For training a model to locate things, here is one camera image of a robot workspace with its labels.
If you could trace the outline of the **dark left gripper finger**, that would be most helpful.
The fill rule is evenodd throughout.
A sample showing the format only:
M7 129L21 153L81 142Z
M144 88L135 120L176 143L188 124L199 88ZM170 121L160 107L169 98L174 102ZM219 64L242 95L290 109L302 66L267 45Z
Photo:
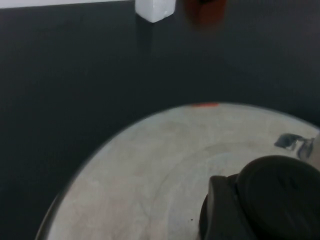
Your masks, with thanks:
M240 204L237 175L213 175L199 216L201 240L257 240Z

